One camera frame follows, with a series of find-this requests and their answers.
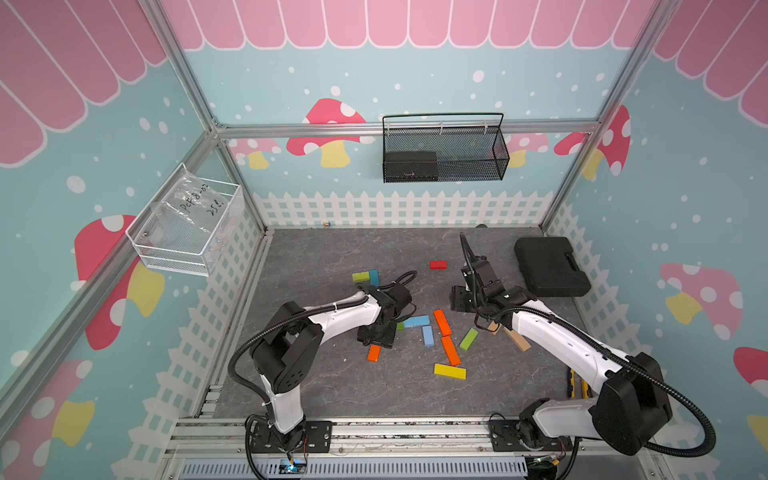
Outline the orange long block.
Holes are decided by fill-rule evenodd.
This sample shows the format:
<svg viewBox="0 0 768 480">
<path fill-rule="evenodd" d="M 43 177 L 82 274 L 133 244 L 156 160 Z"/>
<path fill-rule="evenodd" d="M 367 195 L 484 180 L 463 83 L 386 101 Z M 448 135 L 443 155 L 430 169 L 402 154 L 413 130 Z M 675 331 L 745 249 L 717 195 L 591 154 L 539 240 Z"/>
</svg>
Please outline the orange long block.
<svg viewBox="0 0 768 480">
<path fill-rule="evenodd" d="M 378 345 L 371 345 L 368 351 L 367 360 L 372 363 L 377 363 L 381 355 L 382 348 Z"/>
</svg>

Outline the red-orange block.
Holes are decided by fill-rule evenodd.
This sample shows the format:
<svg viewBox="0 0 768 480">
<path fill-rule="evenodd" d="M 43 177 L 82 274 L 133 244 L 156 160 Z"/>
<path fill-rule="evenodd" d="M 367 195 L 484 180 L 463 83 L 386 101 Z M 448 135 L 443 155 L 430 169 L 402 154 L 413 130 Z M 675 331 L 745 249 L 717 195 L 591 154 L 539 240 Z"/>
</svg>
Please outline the red-orange block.
<svg viewBox="0 0 768 480">
<path fill-rule="evenodd" d="M 438 309 L 433 312 L 436 323 L 442 337 L 450 337 L 452 335 L 452 329 L 447 321 L 447 317 L 443 310 Z"/>
</svg>

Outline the light blue long block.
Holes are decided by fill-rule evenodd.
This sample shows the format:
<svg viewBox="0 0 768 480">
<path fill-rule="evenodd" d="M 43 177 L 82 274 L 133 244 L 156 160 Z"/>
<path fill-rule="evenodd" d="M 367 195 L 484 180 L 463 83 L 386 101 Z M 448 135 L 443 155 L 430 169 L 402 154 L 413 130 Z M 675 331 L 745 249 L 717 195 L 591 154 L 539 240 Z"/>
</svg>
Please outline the light blue long block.
<svg viewBox="0 0 768 480">
<path fill-rule="evenodd" d="M 416 328 L 430 325 L 430 318 L 428 316 L 418 316 L 407 319 L 402 323 L 404 328 Z"/>
</svg>

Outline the light blue short block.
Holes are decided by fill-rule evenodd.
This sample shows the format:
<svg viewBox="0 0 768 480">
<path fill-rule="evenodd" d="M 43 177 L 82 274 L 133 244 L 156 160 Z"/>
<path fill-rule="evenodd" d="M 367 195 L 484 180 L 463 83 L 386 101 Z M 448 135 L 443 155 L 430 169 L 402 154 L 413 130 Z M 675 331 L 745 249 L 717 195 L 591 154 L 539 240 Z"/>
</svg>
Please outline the light blue short block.
<svg viewBox="0 0 768 480">
<path fill-rule="evenodd" d="M 434 334 L 430 326 L 422 327 L 422 335 L 426 347 L 433 347 L 435 345 Z"/>
</svg>

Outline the teal long block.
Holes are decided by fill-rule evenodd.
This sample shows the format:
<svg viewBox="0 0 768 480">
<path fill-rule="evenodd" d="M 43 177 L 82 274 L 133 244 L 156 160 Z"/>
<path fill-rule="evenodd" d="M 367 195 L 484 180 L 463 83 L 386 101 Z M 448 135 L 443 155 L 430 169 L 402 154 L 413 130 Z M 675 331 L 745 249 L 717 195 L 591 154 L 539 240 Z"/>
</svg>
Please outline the teal long block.
<svg viewBox="0 0 768 480">
<path fill-rule="evenodd" d="M 370 270 L 368 272 L 369 274 L 369 282 L 372 286 L 379 286 L 380 285 L 380 276 L 379 272 L 377 270 Z"/>
</svg>

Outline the lime green short block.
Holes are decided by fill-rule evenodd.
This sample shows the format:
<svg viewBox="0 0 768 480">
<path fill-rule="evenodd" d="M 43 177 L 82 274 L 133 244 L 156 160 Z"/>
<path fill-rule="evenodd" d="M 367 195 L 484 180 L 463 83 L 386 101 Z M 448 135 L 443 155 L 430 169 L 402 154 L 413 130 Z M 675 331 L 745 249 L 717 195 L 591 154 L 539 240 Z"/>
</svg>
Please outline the lime green short block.
<svg viewBox="0 0 768 480">
<path fill-rule="evenodd" d="M 354 282 L 366 282 L 370 280 L 370 273 L 368 271 L 366 272 L 358 272 L 352 274 L 352 280 Z"/>
</svg>

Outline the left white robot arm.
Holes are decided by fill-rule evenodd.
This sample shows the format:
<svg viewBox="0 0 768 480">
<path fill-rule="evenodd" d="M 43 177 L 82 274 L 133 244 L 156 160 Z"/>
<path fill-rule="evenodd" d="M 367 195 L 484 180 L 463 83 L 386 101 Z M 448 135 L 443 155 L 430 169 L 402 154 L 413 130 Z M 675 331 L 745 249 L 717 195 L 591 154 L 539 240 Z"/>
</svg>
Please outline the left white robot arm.
<svg viewBox="0 0 768 480">
<path fill-rule="evenodd" d="M 358 284 L 350 297 L 321 306 L 284 303 L 267 325 L 231 356 L 227 375 L 255 393 L 266 408 L 246 419 L 245 445 L 293 453 L 310 443 L 310 422 L 301 405 L 301 383 L 318 351 L 350 331 L 365 347 L 392 348 L 398 325 L 414 310 L 410 270 L 382 286 Z"/>
</svg>

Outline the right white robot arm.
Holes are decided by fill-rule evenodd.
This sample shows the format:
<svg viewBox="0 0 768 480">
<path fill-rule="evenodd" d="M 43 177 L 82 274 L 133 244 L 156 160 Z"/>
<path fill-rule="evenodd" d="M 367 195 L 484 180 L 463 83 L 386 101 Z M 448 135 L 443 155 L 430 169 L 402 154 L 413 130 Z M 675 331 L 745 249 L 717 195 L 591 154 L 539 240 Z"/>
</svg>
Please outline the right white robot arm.
<svg viewBox="0 0 768 480">
<path fill-rule="evenodd" d="M 694 402 L 667 384 L 658 362 L 645 353 L 628 354 L 598 341 L 553 312 L 522 287 L 507 289 L 486 257 L 460 239 L 466 291 L 454 298 L 463 310 L 485 321 L 489 331 L 506 330 L 543 347 L 586 381 L 588 398 L 541 398 L 526 407 L 512 427 L 521 445 L 540 450 L 558 437 L 597 439 L 634 455 L 647 448 L 678 458 L 697 458 L 715 447 L 716 430 Z M 679 403 L 699 422 L 702 441 L 687 448 L 654 443 Z"/>
</svg>

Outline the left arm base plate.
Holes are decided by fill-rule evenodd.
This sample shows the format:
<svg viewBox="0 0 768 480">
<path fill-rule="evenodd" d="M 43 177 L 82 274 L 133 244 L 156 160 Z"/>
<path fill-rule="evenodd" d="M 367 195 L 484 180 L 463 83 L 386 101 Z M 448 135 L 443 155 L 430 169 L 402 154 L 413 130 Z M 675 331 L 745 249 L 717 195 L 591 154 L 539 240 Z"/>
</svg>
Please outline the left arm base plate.
<svg viewBox="0 0 768 480">
<path fill-rule="evenodd" d="M 330 421 L 302 421 L 291 432 L 280 433 L 257 419 L 248 427 L 250 448 L 254 453 L 328 453 L 332 428 Z"/>
</svg>

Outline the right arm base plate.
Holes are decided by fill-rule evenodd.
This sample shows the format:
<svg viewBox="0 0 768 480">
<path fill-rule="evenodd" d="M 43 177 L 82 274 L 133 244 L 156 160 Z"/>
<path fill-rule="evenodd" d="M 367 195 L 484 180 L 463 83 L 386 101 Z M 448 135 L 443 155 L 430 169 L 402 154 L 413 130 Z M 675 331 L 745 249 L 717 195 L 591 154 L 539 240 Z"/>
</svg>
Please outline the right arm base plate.
<svg viewBox="0 0 768 480">
<path fill-rule="evenodd" d="M 522 452 L 535 455 L 539 452 L 562 454 L 572 450 L 567 437 L 546 437 L 527 421 L 491 418 L 487 423 L 494 452 Z"/>
</svg>

